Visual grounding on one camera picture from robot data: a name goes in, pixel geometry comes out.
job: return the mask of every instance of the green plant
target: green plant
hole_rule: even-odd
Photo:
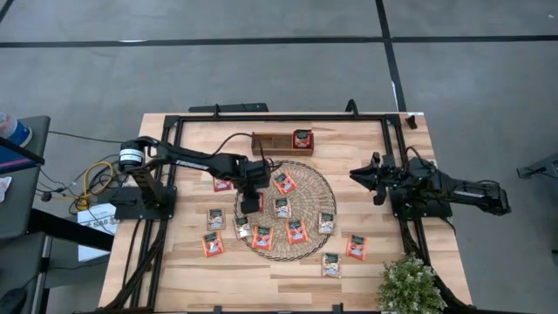
[[[434,286],[435,272],[415,255],[384,264],[384,283],[378,287],[381,311],[399,314],[440,313],[446,303]]]

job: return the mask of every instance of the round woven mat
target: round woven mat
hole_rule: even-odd
[[[274,229],[271,250],[253,249],[252,236],[242,239],[255,253],[260,256],[276,261],[294,261],[305,258],[318,251],[328,241],[330,235],[320,235],[318,233],[318,214],[323,211],[336,214],[335,196],[331,191],[330,184],[325,178],[311,167],[300,162],[281,160],[276,164],[282,163],[276,171],[271,173],[272,182],[269,187],[259,190],[263,192],[263,213],[248,214],[250,227],[254,226],[272,227]],[[296,188],[286,195],[282,195],[273,183],[277,175],[288,172],[296,183]],[[286,197],[292,209],[291,218],[277,218],[275,212],[275,202],[278,198]],[[240,203],[242,195],[236,194],[235,215],[242,216]],[[287,237],[286,223],[302,219],[306,225],[308,234],[307,242],[289,244]]]

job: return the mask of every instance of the wooden table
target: wooden table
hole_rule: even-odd
[[[139,134],[160,138],[164,117],[165,114],[146,114]],[[423,158],[434,160],[424,116],[417,117],[417,124],[416,130],[403,125],[405,144],[415,146]],[[188,122],[183,129],[181,145],[210,153],[231,133],[275,133],[295,129],[312,129],[315,134],[313,156],[289,159],[313,167],[331,185],[337,200],[336,234],[319,254],[302,260],[286,263],[262,258],[250,251],[244,242],[235,239],[230,221],[234,215],[235,191],[215,193],[209,174],[179,168],[176,175],[178,204],[167,231],[156,311],[211,311],[215,305],[222,305],[224,311],[330,311],[333,304],[341,302],[346,311],[370,311],[378,307],[376,293],[382,283],[378,273],[383,270],[384,262],[402,256],[403,244],[389,199],[382,206],[374,206],[373,194],[351,180],[349,171],[368,165],[374,151],[385,153],[379,122]],[[233,138],[223,152],[258,159],[252,155],[247,137]],[[201,237],[207,233],[206,214],[211,208],[227,211],[227,229],[221,232],[226,252],[206,258]],[[459,299],[471,303],[452,229],[436,218],[423,222],[434,269]],[[135,222],[119,225],[100,306],[112,301],[121,288],[134,225]],[[142,229],[140,225],[130,273],[137,262]],[[347,236],[351,233],[368,238],[366,260],[345,257],[342,279],[321,277],[321,253],[344,254]],[[146,304],[149,277],[146,276],[142,284],[140,305]]]

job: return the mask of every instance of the small wooden box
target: small wooden box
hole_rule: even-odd
[[[252,136],[260,140],[266,156],[311,156],[314,153],[314,136],[310,139],[310,148],[293,148],[293,133],[252,133]],[[252,154],[261,155],[255,139],[252,139]]]

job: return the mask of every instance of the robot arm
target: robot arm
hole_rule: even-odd
[[[403,190],[408,202],[446,201],[474,205],[493,215],[511,211],[506,191],[494,181],[456,180],[420,158],[409,160],[404,167],[380,165],[379,153],[372,155],[367,167],[351,170],[351,179],[370,191],[377,191],[374,204],[381,205],[387,188]]]
[[[146,162],[146,153],[151,157]],[[131,175],[141,189],[142,200],[149,208],[166,201],[166,188],[150,174],[159,166],[174,164],[210,173],[220,180],[231,181],[243,194],[242,213],[259,209],[258,188],[269,185],[270,168],[265,160],[250,161],[239,154],[204,154],[182,147],[174,147],[151,137],[143,136],[122,143],[119,171]]]

